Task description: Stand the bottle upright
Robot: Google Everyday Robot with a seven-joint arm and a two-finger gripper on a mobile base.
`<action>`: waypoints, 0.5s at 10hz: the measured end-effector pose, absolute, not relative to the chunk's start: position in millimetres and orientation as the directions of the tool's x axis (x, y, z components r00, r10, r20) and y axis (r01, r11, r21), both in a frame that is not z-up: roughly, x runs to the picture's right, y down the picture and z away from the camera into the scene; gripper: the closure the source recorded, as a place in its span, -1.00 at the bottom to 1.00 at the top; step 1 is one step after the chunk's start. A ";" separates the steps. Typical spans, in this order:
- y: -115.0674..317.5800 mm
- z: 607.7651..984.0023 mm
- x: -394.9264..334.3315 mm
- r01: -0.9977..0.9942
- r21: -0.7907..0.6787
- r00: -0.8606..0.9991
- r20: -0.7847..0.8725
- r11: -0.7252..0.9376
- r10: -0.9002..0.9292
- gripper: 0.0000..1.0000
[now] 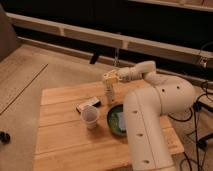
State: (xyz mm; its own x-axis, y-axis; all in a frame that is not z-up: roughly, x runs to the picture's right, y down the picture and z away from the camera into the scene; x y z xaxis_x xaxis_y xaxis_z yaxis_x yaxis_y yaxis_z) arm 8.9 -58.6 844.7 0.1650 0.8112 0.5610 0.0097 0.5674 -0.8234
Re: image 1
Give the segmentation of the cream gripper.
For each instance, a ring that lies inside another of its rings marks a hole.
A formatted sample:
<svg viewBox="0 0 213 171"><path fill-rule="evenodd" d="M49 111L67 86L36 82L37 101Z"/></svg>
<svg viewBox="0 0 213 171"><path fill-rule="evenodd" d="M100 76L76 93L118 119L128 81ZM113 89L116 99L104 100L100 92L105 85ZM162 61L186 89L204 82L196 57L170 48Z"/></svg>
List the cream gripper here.
<svg viewBox="0 0 213 171"><path fill-rule="evenodd" d="M117 83L118 80L119 80L118 72L116 70L111 70L102 75L102 82L106 85L105 95L107 97L108 103L111 103L111 100L115 101L115 91L114 91L113 84Z"/></svg>

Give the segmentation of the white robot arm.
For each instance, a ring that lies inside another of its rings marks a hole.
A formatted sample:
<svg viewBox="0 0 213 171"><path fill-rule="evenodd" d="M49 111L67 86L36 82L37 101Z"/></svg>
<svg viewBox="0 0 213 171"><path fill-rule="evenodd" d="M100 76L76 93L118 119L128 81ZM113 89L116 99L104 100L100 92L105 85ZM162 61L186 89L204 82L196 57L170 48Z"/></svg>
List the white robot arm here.
<svg viewBox="0 0 213 171"><path fill-rule="evenodd" d="M145 61L102 76L108 104L115 102L114 83L134 80L144 80L149 86L130 90L123 100L133 170L176 171L160 116L189 109L195 101L195 89L183 78L159 74L154 61Z"/></svg>

